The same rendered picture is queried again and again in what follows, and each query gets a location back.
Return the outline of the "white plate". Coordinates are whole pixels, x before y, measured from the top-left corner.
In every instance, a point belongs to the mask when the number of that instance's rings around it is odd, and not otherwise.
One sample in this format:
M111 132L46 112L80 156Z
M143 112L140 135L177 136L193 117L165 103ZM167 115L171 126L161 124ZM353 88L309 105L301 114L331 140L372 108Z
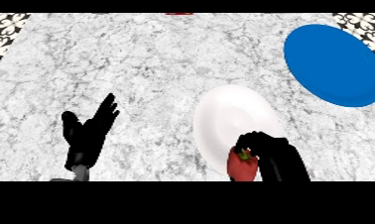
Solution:
M220 173L227 173L227 156L239 136L264 132L285 137L281 120L272 104L250 87L227 84L202 96L193 115L193 138L199 153Z

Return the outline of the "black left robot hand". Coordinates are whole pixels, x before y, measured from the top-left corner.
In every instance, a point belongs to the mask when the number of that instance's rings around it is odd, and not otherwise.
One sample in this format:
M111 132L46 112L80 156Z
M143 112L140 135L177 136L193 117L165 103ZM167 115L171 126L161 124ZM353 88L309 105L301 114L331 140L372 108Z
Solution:
M63 137L69 144L66 170L72 170L77 166L87 168L94 166L105 137L118 114L112 93L103 99L93 117L84 123L81 123L74 112L63 112Z

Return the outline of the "red bell pepper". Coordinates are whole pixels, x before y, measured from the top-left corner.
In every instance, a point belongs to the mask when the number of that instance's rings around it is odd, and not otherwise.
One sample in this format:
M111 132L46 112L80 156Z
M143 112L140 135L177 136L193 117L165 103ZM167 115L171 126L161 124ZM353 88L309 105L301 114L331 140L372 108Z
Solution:
M258 171L258 157L251 156L251 150L245 149L236 154L230 149L227 157L227 175L230 181L254 181Z

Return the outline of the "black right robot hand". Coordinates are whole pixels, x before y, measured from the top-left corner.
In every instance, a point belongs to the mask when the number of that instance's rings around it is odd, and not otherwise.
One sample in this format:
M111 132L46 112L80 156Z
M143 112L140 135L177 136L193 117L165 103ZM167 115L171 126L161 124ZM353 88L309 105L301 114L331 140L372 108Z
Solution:
M250 149L251 156L258 157L263 181L310 181L301 156L286 138L275 138L264 132L247 133L232 149L236 154Z

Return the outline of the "blue plate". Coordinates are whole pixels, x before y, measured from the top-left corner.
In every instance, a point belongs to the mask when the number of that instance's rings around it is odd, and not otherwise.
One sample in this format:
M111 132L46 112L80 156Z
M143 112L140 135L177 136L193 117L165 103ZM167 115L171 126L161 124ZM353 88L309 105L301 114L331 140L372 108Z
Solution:
M344 107L375 103L375 54L347 32L317 24L295 28L283 41L283 60L322 100Z

